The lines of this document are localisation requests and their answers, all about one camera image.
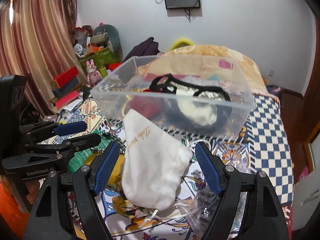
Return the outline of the wall power outlet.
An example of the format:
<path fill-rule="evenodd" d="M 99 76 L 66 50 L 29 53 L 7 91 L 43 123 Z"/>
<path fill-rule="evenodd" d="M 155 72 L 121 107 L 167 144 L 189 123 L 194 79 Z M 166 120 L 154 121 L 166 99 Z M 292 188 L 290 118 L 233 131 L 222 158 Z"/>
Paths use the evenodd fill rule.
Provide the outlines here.
<path fill-rule="evenodd" d="M 273 70 L 270 70 L 270 71 L 268 72 L 268 75 L 269 75 L 270 77 L 273 77 L 274 71 L 273 71 Z"/>

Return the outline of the dark purple clothing pile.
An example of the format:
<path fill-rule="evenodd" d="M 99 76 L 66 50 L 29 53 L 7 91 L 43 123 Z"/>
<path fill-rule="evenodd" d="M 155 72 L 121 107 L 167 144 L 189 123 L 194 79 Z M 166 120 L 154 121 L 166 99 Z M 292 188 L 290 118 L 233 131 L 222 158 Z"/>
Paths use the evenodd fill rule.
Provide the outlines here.
<path fill-rule="evenodd" d="M 152 56 L 160 53 L 158 42 L 154 41 L 153 37 L 148 38 L 142 43 L 136 45 L 125 57 L 124 62 L 133 56 Z"/>

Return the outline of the green knitted cloth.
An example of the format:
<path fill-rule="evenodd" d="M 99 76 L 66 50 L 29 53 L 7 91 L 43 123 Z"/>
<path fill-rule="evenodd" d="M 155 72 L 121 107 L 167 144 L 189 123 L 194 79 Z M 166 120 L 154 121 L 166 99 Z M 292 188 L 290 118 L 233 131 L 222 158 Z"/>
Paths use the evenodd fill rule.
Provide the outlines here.
<path fill-rule="evenodd" d="M 88 149 L 76 152 L 68 164 L 69 172 L 77 171 L 82 165 L 89 165 L 95 156 L 102 154 L 109 143 L 113 141 L 112 137 L 106 132 L 96 129 L 93 133 L 100 135 L 100 144 L 98 146 L 90 146 Z"/>

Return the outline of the green storage basket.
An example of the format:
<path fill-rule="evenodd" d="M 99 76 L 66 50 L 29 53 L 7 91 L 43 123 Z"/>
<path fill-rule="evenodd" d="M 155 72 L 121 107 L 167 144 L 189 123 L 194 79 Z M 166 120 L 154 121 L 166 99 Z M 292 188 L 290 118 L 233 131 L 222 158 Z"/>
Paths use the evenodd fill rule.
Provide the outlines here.
<path fill-rule="evenodd" d="M 118 63 L 121 61 L 120 55 L 118 53 L 113 53 L 108 48 L 105 48 L 96 53 L 91 53 L 85 57 L 82 57 L 79 60 L 84 73 L 86 73 L 87 69 L 86 62 L 90 61 L 91 59 L 94 61 L 94 64 L 98 69 L 102 68 L 103 66 L 110 65 L 112 63 Z"/>

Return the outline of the striped pink curtain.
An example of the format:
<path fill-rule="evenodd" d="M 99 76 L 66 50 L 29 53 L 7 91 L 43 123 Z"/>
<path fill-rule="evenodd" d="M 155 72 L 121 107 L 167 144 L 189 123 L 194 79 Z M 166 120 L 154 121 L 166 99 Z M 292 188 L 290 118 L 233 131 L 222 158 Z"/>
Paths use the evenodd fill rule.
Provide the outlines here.
<path fill-rule="evenodd" d="M 25 97 L 41 115 L 50 115 L 51 80 L 76 66 L 73 49 L 76 0 L 9 0 L 1 12 L 1 76 L 27 78 Z"/>

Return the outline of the red velvet pouch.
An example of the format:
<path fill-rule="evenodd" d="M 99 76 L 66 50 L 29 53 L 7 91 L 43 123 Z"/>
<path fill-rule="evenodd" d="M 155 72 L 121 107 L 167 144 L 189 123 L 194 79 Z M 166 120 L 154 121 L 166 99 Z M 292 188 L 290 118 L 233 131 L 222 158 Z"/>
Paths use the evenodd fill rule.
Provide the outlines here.
<path fill-rule="evenodd" d="M 162 108 L 162 100 L 149 96 L 135 96 L 130 102 L 130 108 L 149 120 L 158 119 Z"/>

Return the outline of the pink bunny doll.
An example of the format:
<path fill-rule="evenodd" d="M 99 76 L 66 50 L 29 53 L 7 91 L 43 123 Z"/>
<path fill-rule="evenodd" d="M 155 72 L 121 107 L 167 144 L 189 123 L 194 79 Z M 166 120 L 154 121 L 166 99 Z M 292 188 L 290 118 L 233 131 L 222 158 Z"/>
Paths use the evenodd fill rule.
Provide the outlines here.
<path fill-rule="evenodd" d="M 86 61 L 86 72 L 87 72 L 87 80 L 91 87 L 94 87 L 97 83 L 99 83 L 103 78 L 100 72 L 97 70 L 97 67 L 94 64 L 94 60 L 90 59 Z"/>

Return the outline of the white drawstring pouch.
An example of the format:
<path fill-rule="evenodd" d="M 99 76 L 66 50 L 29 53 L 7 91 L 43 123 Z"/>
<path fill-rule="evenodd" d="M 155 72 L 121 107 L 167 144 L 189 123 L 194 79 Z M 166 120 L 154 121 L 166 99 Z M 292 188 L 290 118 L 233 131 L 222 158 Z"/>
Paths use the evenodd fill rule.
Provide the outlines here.
<path fill-rule="evenodd" d="M 123 119 L 126 152 L 121 174 L 134 205 L 163 211 L 171 206 L 193 153 L 172 135 L 131 109 Z"/>

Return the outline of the brown wooden wardrobe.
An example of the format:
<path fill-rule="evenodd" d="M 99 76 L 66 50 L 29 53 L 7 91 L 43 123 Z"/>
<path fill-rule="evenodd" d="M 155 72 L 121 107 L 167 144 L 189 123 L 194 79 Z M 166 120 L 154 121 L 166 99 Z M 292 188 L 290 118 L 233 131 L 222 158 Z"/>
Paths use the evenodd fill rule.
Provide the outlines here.
<path fill-rule="evenodd" d="M 311 153 L 306 142 L 319 128 L 319 21 L 316 21 L 316 50 L 311 77 L 302 96 L 296 92 L 284 90 L 281 119 L 284 124 L 290 146 L 293 165 L 293 182 L 297 183 L 305 167 L 312 170 Z"/>

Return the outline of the patterned bed sheet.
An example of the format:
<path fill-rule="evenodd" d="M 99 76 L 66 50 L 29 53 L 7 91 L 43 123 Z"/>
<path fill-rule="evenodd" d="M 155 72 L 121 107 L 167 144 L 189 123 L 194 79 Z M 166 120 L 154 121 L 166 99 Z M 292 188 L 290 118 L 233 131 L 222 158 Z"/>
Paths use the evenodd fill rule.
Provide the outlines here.
<path fill-rule="evenodd" d="M 239 136 L 234 139 L 226 137 L 209 137 L 165 129 L 167 133 L 180 140 L 192 150 L 195 144 L 202 140 L 208 145 L 213 154 L 218 155 L 225 164 L 229 164 L 236 157 L 242 158 L 247 171 L 255 174 L 264 171 L 269 176 L 276 194 L 283 207 L 287 224 L 290 224 L 291 203 L 293 200 L 293 170 L 290 147 L 280 118 L 280 103 L 273 96 L 254 94 L 255 110 L 241 129 Z M 74 111 L 61 118 L 62 123 L 85 121 L 88 129 L 84 133 L 65 137 L 54 137 L 49 143 L 60 144 L 63 140 L 92 132 L 109 133 L 115 139 L 122 141 L 125 146 L 125 132 L 123 124 L 118 120 L 106 120 L 93 99 L 88 99 Z M 206 185 L 196 158 L 193 156 L 191 167 L 182 178 L 178 199 L 193 199 L 197 192 Z M 119 196 L 116 191 L 106 189 L 97 198 L 100 212 L 114 239 L 198 239 L 198 234 L 189 226 L 186 218 L 159 221 L 153 219 L 143 227 L 143 218 L 127 218 L 117 213 L 113 208 L 113 200 Z M 76 225 L 76 231 L 82 234 L 83 229 L 76 208 L 73 193 L 69 193 L 71 214 Z"/>

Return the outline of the beige patterned blanket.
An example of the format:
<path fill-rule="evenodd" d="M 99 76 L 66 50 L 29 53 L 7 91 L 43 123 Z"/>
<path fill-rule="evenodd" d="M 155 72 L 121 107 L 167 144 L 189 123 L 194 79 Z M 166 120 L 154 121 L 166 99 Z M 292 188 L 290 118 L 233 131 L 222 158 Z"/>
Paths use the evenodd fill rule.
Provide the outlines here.
<path fill-rule="evenodd" d="M 246 55 L 224 46 L 201 44 L 177 48 L 138 67 L 138 72 L 148 81 L 164 74 L 201 79 L 212 79 L 216 75 L 230 81 L 236 74 L 233 63 L 240 66 L 254 94 L 267 94 L 258 65 Z"/>

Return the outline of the yellow curved foam hoop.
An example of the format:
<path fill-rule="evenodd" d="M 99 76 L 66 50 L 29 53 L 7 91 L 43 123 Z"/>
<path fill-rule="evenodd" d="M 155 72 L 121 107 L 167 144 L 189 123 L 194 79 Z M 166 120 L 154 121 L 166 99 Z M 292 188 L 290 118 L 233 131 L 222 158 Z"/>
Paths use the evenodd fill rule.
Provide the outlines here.
<path fill-rule="evenodd" d="M 195 43 L 187 37 L 179 37 L 170 47 L 169 51 L 186 46 L 193 46 Z"/>

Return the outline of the grey plush toy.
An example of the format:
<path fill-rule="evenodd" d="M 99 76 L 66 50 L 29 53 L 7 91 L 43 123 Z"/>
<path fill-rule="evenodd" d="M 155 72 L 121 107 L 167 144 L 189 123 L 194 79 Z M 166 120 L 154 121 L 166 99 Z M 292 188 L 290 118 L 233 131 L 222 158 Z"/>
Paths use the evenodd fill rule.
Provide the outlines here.
<path fill-rule="evenodd" d="M 95 46 L 107 47 L 112 53 L 123 59 L 120 36 L 117 29 L 110 24 L 101 24 L 93 30 L 91 43 Z"/>

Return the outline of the black lace fabric item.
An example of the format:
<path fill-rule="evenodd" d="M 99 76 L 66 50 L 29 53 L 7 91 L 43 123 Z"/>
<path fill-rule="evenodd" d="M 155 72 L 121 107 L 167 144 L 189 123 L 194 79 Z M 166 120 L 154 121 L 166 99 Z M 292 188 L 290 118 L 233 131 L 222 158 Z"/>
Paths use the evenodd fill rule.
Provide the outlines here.
<path fill-rule="evenodd" d="M 223 128 L 232 113 L 231 106 L 180 99 L 179 97 L 191 96 L 217 102 L 231 101 L 229 94 L 223 88 L 214 85 L 201 85 L 199 80 L 192 76 L 186 76 L 182 79 L 175 78 L 172 74 L 159 76 L 152 81 L 149 89 L 152 92 L 175 96 L 174 99 L 165 99 L 164 104 L 168 119 L 183 130 L 217 131 Z"/>

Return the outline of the clear plastic storage box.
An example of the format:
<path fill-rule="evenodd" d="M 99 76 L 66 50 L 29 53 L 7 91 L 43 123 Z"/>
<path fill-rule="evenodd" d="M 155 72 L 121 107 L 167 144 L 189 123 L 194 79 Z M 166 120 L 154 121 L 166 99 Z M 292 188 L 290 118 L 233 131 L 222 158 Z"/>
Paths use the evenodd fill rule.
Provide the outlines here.
<path fill-rule="evenodd" d="M 149 87 L 155 78 L 148 81 L 138 72 L 138 67 L 148 64 L 159 57 L 160 56 L 134 56 L 122 63 L 92 89 L 92 96 L 105 118 L 121 120 L 125 118 L 125 115 L 131 110 L 130 102 L 135 96 L 149 96 L 162 100 L 159 118 L 150 120 L 159 127 L 216 138 L 232 138 L 238 136 L 249 114 L 255 109 L 253 94 L 240 66 L 237 63 L 233 63 L 233 70 L 236 71 L 236 74 L 231 77 L 230 81 L 223 80 L 216 75 L 212 79 L 201 79 L 192 76 L 193 78 L 197 78 L 201 85 L 214 85 L 223 88 L 229 94 L 231 101 L 217 102 L 208 99 L 197 99 L 191 96 L 179 97 L 180 99 L 197 100 L 199 102 L 216 103 L 218 105 L 232 107 L 232 113 L 223 128 L 213 132 L 208 130 L 193 132 L 191 129 L 183 130 L 178 128 L 168 119 L 164 100 L 168 98 L 174 99 L 175 96 L 167 93 L 152 92 Z M 182 79 L 186 76 L 179 75 L 174 77 Z"/>

